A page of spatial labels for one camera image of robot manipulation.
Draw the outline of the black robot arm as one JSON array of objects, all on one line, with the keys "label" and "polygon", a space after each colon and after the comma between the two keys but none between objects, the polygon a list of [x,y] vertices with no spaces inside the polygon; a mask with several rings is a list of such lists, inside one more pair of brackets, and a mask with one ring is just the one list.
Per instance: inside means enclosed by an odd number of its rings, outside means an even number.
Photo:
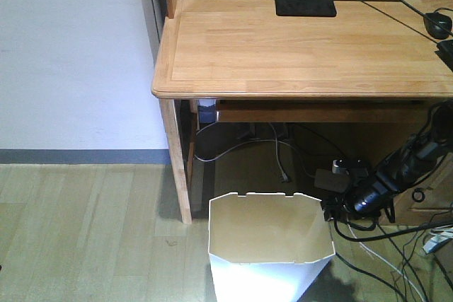
[{"label": "black robot arm", "polygon": [[332,178],[344,180],[338,193],[321,201],[326,221],[377,218],[383,211],[395,222],[394,198],[429,177],[452,152],[452,100],[436,103],[428,110],[424,126],[396,151],[371,168],[360,159],[338,159]]}]

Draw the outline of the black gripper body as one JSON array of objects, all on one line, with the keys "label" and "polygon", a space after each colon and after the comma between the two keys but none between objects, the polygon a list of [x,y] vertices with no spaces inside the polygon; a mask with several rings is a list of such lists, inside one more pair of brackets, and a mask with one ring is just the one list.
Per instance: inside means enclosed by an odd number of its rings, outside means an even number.
[{"label": "black gripper body", "polygon": [[321,201],[325,221],[339,219],[344,221],[345,215],[356,219],[378,218],[381,210],[384,211],[388,221],[396,221],[394,197],[396,191],[382,181],[372,178],[363,180],[358,186],[348,184],[346,190],[331,195]]}]

